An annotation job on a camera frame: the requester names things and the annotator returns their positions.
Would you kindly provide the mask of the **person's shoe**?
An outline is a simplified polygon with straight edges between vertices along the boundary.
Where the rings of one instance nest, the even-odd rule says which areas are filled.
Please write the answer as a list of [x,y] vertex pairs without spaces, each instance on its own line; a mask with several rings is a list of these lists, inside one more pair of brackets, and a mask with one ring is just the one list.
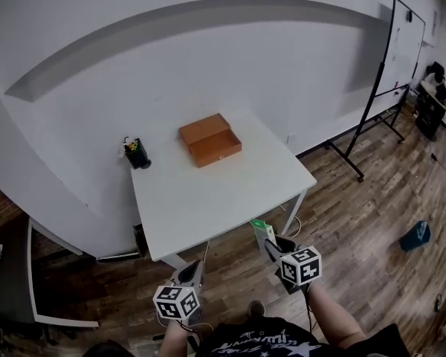
[[260,300],[252,300],[248,305],[249,319],[264,318],[265,312],[265,305]]

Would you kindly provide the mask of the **white desk frame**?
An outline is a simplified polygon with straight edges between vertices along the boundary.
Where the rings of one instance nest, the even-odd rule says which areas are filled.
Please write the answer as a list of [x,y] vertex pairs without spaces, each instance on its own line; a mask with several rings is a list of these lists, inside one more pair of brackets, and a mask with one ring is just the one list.
[[32,231],[34,226],[38,226],[39,224],[32,219],[31,217],[28,219],[28,228],[27,228],[27,241],[26,241],[26,266],[27,266],[27,275],[28,275],[28,289],[30,295],[30,304],[33,313],[33,319],[35,322],[44,324],[44,325],[52,325],[58,327],[73,327],[73,328],[89,328],[89,329],[97,329],[100,327],[97,321],[79,321],[73,319],[66,318],[55,318],[45,315],[40,315],[36,309],[36,299],[34,295],[33,289],[33,268],[32,268]]

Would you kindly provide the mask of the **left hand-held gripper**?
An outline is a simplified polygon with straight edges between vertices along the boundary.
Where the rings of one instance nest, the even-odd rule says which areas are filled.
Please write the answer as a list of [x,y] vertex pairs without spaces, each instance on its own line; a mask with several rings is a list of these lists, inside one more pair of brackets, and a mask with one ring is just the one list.
[[153,296],[158,320],[193,326],[201,320],[200,291],[203,283],[204,264],[195,260],[176,270],[170,279],[157,288]]

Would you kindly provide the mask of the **white table leg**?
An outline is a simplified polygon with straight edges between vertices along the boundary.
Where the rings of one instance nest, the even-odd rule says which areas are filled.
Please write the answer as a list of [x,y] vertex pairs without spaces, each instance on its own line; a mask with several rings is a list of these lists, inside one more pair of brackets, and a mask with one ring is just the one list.
[[306,190],[302,191],[299,195],[293,197],[288,201],[288,206],[284,210],[285,222],[282,227],[282,230],[279,232],[281,235],[288,235],[289,228],[291,227],[291,224],[294,220],[296,220],[298,229],[293,235],[291,235],[291,237],[295,237],[302,230],[302,222],[300,218],[297,216],[297,212],[300,209],[300,205],[302,204],[305,196],[306,196]]
[[187,265],[187,261],[182,259],[178,254],[167,255],[161,258],[161,261],[173,267],[175,270],[184,268]]

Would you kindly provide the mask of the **black cabinet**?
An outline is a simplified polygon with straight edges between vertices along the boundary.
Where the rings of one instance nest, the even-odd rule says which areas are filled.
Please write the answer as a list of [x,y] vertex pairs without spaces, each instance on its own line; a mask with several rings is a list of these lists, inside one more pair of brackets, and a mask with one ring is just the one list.
[[435,96],[431,89],[420,83],[417,97],[418,117],[416,126],[430,141],[436,140],[436,132],[446,114],[446,107]]

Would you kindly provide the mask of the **green and white small item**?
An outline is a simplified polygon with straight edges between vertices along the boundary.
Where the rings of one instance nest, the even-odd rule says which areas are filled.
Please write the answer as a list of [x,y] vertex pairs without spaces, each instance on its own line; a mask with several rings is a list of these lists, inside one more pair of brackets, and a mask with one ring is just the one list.
[[268,239],[272,242],[276,241],[273,227],[260,219],[252,219],[250,224],[256,237],[259,250],[262,255],[266,255],[265,241]]

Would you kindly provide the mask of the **person's right forearm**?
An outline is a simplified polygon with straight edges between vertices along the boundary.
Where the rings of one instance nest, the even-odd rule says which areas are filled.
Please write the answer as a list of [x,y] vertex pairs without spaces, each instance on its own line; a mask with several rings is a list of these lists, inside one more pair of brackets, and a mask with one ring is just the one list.
[[332,346],[347,349],[366,340],[357,321],[318,282],[311,283],[307,295],[308,306]]

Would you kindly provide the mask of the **black vase with flowers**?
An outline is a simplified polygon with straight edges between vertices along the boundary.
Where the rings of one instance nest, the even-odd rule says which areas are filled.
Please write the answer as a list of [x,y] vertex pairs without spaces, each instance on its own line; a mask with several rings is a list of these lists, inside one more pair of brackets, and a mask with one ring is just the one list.
[[140,165],[149,159],[140,139],[131,137],[124,138],[119,157],[126,157],[134,170],[140,169]]

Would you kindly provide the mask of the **whiteboard on black stand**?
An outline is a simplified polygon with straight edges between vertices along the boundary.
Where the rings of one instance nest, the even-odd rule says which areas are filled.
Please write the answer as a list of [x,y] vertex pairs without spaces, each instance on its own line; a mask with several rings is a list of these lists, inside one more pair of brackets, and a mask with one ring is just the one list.
[[[413,11],[413,21],[407,21],[407,11]],[[364,174],[350,159],[350,154],[361,133],[367,131],[364,127],[369,122],[369,112],[375,99],[390,93],[406,97],[410,89],[421,53],[426,22],[411,7],[402,0],[392,0],[392,13],[387,45],[378,67],[375,83],[361,116],[355,133],[345,151],[335,145],[333,139],[324,143],[325,149],[333,149],[358,175],[358,182],[363,182]]]

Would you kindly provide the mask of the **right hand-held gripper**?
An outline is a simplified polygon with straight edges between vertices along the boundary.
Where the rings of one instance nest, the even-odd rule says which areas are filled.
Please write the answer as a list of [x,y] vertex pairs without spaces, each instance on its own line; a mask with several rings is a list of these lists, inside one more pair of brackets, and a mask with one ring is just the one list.
[[273,263],[277,264],[276,276],[291,295],[298,290],[306,292],[310,284],[322,276],[322,257],[313,246],[304,246],[284,238],[276,242],[267,238],[265,250]]

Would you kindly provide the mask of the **blue bag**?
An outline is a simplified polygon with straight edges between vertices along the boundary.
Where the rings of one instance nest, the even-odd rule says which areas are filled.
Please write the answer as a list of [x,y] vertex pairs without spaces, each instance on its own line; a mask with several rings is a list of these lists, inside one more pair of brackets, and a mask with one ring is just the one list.
[[403,251],[412,251],[428,244],[430,236],[430,226],[426,221],[421,220],[403,235],[398,242]]

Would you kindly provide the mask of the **person's black printed shirt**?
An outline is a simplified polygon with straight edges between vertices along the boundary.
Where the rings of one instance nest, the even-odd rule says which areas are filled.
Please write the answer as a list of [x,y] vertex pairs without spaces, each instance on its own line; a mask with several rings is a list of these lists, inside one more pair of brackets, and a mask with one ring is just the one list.
[[202,341],[195,357],[410,357],[395,324],[343,349],[318,341],[282,318],[220,324]]

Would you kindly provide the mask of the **orange wooden box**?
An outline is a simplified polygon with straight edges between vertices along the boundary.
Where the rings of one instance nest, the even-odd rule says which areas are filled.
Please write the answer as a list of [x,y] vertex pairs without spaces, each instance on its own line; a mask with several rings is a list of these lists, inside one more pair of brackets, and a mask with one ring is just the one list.
[[198,168],[242,151],[242,142],[219,113],[181,127],[179,135]]

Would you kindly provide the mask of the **person's left forearm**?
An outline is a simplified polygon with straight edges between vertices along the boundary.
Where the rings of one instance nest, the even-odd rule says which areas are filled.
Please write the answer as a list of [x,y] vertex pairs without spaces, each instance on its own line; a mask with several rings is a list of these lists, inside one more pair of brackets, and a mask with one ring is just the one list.
[[170,320],[164,335],[158,357],[187,357],[187,338],[189,328]]

